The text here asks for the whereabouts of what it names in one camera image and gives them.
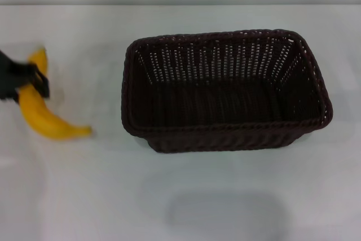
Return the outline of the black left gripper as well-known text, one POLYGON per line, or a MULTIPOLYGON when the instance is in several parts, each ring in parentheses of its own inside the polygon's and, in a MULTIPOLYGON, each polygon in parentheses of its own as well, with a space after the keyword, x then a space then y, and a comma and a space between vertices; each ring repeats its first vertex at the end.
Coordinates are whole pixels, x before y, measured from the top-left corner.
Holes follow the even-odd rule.
POLYGON ((15 63, 1 51, 0 100, 19 101, 17 89, 32 85, 43 98, 50 97, 49 81, 35 64, 15 63))

